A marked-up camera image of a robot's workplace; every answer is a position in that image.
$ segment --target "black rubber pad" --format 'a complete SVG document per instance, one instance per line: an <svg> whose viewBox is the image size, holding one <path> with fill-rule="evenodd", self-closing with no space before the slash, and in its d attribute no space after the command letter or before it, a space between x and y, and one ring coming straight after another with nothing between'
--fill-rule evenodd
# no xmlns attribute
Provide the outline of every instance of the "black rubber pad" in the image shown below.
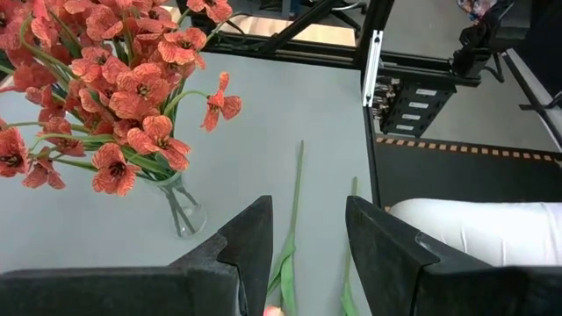
<svg viewBox="0 0 562 316"><path fill-rule="evenodd" d="M385 207L410 198L562 201L559 153L382 135L375 142Z"/></svg>

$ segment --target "white pillow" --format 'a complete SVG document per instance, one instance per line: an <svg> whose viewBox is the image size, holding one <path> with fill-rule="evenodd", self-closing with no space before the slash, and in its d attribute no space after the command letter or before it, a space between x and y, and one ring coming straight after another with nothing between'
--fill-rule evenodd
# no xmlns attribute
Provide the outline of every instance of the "white pillow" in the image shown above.
<svg viewBox="0 0 562 316"><path fill-rule="evenodd" d="M493 266L562 265L562 203L470 203L416 198L395 217Z"/></svg>

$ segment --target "gray table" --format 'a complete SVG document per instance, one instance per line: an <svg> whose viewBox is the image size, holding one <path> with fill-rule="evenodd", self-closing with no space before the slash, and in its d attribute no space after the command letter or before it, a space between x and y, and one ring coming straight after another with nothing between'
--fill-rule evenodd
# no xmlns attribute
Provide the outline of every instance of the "gray table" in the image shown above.
<svg viewBox="0 0 562 316"><path fill-rule="evenodd" d="M89 171L57 165L68 188L31 190L0 179L0 270L167 265L211 236L261 195L273 196L274 257L291 217L297 149L306 141L297 253L299 315L341 315L346 249L344 209L351 179L371 199L359 72L205 54L208 69L187 89L214 93L220 71L231 74L227 94L243 98L239 117L213 133L199 128L205 100L180 104L177 138L192 147L191 192L209 214L191 241L173 238L166 201L138 181L125 198L97 194ZM0 95L0 117L35 120L39 108L22 94ZM36 127L24 127L31 143ZM369 315L355 269L353 290ZM270 299L277 300L277 293Z"/></svg>

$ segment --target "black and orange tape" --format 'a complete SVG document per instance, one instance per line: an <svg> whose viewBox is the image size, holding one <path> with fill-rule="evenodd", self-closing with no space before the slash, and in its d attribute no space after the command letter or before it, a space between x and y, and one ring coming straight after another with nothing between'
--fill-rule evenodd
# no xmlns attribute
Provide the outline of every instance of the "black and orange tape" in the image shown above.
<svg viewBox="0 0 562 316"><path fill-rule="evenodd" d="M377 137L377 143L395 146L418 147L441 151L458 152L462 154L489 154L505 158L519 158L530 161L555 162L556 154L537 152L525 149L501 148L481 145L453 145L437 143L430 140L400 140L386 137Z"/></svg>

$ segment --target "glass vase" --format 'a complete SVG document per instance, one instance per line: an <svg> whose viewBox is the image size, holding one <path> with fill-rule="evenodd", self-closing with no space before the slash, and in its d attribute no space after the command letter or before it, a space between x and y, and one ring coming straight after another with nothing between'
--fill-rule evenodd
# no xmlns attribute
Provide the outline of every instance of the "glass vase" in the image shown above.
<svg viewBox="0 0 562 316"><path fill-rule="evenodd" d="M184 174L176 173L171 178L148 184L156 187L168 200L172 229L177 238L187 239L200 232L207 221L202 205L187 191Z"/></svg>

